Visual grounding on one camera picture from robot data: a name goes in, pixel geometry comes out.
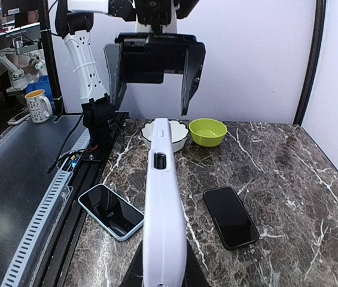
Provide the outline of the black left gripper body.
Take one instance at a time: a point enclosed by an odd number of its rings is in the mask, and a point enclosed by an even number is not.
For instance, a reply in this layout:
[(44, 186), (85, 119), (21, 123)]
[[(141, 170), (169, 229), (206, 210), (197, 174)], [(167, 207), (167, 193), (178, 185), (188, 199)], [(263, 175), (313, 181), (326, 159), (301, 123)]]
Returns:
[(118, 76), (123, 83), (161, 84), (165, 74), (185, 75), (193, 35), (176, 33), (121, 33)]

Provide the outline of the white silicone phone case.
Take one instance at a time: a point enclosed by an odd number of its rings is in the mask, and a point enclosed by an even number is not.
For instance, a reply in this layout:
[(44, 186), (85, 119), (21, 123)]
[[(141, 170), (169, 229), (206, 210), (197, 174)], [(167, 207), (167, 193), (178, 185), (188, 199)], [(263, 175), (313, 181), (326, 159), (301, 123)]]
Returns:
[(148, 153), (143, 228), (144, 286), (181, 286), (187, 239), (169, 120), (157, 118)]

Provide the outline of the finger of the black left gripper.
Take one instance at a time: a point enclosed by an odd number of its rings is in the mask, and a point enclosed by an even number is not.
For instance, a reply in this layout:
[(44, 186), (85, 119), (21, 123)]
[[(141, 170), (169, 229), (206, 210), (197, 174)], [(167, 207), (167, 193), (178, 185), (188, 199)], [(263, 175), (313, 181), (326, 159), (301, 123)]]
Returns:
[(191, 98), (197, 91), (202, 74), (206, 49), (202, 42), (191, 43), (185, 49), (181, 87), (181, 115), (187, 115)]
[(118, 111), (121, 107), (127, 84), (121, 79), (121, 48), (119, 44), (107, 44), (104, 47), (106, 66), (109, 75), (109, 95), (112, 107)]

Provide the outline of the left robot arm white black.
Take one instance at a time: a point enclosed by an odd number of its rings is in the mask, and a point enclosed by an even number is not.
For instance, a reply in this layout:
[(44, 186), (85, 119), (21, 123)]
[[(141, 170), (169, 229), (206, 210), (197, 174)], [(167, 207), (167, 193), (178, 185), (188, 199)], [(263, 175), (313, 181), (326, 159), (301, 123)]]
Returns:
[[(181, 113), (187, 114), (199, 88), (206, 48), (195, 36), (179, 34), (177, 22), (195, 6), (196, 1), (59, 1), (55, 28), (78, 74), (81, 115), (93, 146), (111, 140), (109, 121), (130, 83), (161, 84), (166, 74), (180, 74)], [(108, 88), (98, 76), (91, 48), (95, 14), (136, 25), (134, 32), (120, 33), (105, 47)]]

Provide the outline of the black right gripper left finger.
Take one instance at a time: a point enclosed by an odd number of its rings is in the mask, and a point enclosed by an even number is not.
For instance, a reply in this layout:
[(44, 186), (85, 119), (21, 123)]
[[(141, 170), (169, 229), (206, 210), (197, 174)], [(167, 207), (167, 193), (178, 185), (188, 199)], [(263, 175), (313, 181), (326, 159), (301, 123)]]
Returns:
[(143, 283), (143, 241), (138, 245), (138, 248), (132, 258), (132, 261), (126, 271), (126, 274), (121, 281), (121, 287), (142, 287)]

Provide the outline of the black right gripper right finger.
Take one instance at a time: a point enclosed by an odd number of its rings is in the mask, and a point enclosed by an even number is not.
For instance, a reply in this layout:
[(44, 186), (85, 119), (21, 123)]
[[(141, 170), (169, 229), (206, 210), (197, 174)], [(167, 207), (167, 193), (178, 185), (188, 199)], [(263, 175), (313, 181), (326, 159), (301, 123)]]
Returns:
[(183, 286), (209, 287), (209, 283), (203, 274), (189, 240), (187, 240), (187, 262), (185, 266)]

